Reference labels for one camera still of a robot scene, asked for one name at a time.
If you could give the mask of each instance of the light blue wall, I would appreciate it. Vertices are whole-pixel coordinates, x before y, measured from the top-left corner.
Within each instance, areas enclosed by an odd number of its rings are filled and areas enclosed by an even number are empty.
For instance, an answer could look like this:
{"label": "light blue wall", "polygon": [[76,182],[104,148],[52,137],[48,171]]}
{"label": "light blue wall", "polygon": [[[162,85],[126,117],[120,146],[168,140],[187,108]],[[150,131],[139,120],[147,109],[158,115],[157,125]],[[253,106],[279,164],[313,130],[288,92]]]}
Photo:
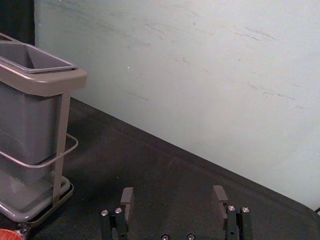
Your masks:
{"label": "light blue wall", "polygon": [[36,0],[37,45],[75,97],[313,209],[320,2]]}

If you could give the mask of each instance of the metal screw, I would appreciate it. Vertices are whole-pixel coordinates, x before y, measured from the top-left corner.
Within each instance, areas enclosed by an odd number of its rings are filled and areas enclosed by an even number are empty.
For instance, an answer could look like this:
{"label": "metal screw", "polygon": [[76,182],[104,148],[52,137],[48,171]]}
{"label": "metal screw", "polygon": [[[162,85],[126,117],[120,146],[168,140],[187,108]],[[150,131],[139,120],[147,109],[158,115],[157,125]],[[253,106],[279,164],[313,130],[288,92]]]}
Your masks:
{"label": "metal screw", "polygon": [[244,206],[244,207],[242,208],[242,212],[244,212],[244,213],[249,213],[249,212],[250,212],[250,209],[249,209],[248,207]]}
{"label": "metal screw", "polygon": [[117,207],[114,212],[115,212],[116,214],[121,213],[121,212],[122,212],[121,207]]}
{"label": "metal screw", "polygon": [[236,208],[235,208],[234,206],[232,206],[232,205],[228,206],[228,209],[229,209],[230,211],[236,210]]}
{"label": "metal screw", "polygon": [[186,236],[188,238],[188,240],[195,240],[195,235],[193,235],[192,233],[188,234],[188,236]]}
{"label": "metal screw", "polygon": [[102,210],[101,215],[102,215],[102,216],[108,215],[108,210],[107,210],[107,209]]}
{"label": "metal screw", "polygon": [[170,237],[167,234],[163,234],[162,237],[161,237],[162,240],[169,240],[169,238]]}

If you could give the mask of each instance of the orange object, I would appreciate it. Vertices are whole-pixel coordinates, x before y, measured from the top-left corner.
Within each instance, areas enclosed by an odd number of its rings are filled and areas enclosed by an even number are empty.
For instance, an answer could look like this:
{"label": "orange object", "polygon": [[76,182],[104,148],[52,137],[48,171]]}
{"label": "orange object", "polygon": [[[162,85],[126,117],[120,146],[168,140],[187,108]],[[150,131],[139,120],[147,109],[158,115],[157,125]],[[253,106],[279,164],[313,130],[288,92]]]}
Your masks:
{"label": "orange object", "polygon": [[23,238],[14,231],[0,228],[0,240],[23,240]]}

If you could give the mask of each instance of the black table surface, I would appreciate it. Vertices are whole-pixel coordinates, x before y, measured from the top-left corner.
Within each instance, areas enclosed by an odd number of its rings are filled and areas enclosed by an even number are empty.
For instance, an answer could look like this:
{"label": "black table surface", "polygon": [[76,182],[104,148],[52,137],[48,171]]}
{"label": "black table surface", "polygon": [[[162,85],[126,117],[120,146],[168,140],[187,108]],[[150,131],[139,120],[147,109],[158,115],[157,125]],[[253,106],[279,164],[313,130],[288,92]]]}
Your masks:
{"label": "black table surface", "polygon": [[[320,239],[320,216],[308,207],[75,99],[68,133],[79,140],[64,162],[73,196],[29,239],[100,240],[101,210],[118,206],[123,188],[134,187],[131,240],[174,232],[222,240],[213,185],[234,205],[250,207],[256,240]],[[11,225],[0,216],[0,228]]]}

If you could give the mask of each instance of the white wall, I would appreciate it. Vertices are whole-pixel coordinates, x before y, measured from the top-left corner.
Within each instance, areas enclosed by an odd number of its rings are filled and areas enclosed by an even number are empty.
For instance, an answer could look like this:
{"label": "white wall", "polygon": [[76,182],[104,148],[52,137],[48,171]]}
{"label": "white wall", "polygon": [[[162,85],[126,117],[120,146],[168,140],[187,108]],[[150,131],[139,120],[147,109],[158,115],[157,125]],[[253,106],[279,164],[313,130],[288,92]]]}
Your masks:
{"label": "white wall", "polygon": [[319,9],[317,0],[36,0],[36,41],[88,71],[77,99],[315,209]]}

